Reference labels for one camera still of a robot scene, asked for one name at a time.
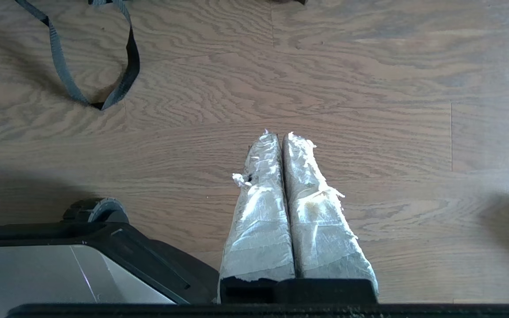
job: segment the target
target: white paper wrapping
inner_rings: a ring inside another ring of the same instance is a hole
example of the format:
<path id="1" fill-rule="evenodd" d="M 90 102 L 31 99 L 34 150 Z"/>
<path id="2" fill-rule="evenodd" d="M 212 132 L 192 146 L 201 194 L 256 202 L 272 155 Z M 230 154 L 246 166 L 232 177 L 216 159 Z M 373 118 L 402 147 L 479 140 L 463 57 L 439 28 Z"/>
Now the white paper wrapping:
<path id="1" fill-rule="evenodd" d="M 303 278 L 365 278 L 378 293 L 374 270 L 343 216 L 338 199 L 343 195 L 327 185 L 313 157 L 314 147 L 311 140 L 293 133 L 284 138 L 285 189 L 296 274 Z"/>
<path id="2" fill-rule="evenodd" d="M 277 135 L 265 133 L 249 149 L 220 279 L 285 280 L 295 277 Z"/>

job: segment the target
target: wood grain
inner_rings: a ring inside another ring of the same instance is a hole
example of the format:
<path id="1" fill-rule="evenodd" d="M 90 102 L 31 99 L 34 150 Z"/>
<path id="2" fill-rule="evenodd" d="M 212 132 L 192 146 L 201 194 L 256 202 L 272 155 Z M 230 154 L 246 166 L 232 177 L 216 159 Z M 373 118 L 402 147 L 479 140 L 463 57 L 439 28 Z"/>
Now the wood grain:
<path id="1" fill-rule="evenodd" d="M 33 0 L 103 99 L 115 6 Z M 219 268 L 248 146 L 295 131 L 346 195 L 382 302 L 509 303 L 509 0 L 136 0 L 141 73 L 101 113 L 65 96 L 46 27 L 0 0 L 0 224 L 117 197 Z"/>

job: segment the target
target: black wheel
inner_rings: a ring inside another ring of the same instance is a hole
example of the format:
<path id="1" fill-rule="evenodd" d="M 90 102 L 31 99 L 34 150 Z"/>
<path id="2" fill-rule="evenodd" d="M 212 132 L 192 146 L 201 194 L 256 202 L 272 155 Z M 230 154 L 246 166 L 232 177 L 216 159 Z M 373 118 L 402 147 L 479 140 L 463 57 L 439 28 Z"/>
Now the black wheel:
<path id="1" fill-rule="evenodd" d="M 112 197 L 94 197 L 73 203 L 62 216 L 64 222 L 121 222 L 129 217 L 121 202 Z"/>

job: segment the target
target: nylon webbing strap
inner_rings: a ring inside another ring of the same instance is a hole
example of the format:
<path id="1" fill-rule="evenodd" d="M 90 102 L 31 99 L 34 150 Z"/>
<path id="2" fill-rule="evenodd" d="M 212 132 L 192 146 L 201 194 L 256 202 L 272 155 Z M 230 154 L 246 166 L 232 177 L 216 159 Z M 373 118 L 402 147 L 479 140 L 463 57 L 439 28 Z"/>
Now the nylon webbing strap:
<path id="1" fill-rule="evenodd" d="M 79 102 L 91 105 L 99 110 L 105 110 L 111 105 L 114 105 L 129 91 L 131 85 L 137 78 L 140 70 L 140 60 L 139 60 L 139 51 L 137 50 L 137 44 L 135 42 L 135 38 L 133 37 L 133 25 L 131 24 L 131 16 L 129 16 L 129 11 L 123 4 L 122 0 L 89 0 L 89 4 L 93 6 L 99 6 L 102 4 L 109 4 L 113 2 L 119 7 L 123 16 L 127 22 L 129 22 L 129 40 L 127 41 L 127 58 L 129 62 L 127 63 L 127 68 L 125 69 L 125 73 L 119 82 L 119 85 L 113 89 L 113 91 L 109 94 L 107 99 L 104 102 L 95 102 L 90 103 L 87 98 L 81 93 L 80 89 L 74 82 L 72 75 L 69 72 L 68 66 L 66 65 L 66 60 L 64 59 L 64 52 L 62 50 L 62 45 L 60 43 L 60 37 L 58 36 L 58 32 L 50 22 L 50 19 L 44 12 L 35 8 L 32 4 L 30 4 L 27 0 L 15 0 L 20 6 L 25 8 L 30 14 L 32 14 L 35 18 L 43 22 L 49 30 L 50 34 L 50 51 L 52 53 L 52 60 L 54 62 L 54 67 L 58 73 L 58 76 L 64 86 L 66 86 L 66 90 L 68 94 Z"/>

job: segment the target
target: wheel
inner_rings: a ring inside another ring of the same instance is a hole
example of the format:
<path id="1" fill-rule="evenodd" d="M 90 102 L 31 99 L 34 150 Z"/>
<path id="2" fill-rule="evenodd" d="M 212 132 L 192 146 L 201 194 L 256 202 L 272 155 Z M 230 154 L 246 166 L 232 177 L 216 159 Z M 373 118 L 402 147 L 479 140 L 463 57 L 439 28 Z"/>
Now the wheel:
<path id="1" fill-rule="evenodd" d="M 112 197 L 94 197 L 73 203 L 62 216 L 64 222 L 121 222 L 129 217 L 121 202 Z"/>

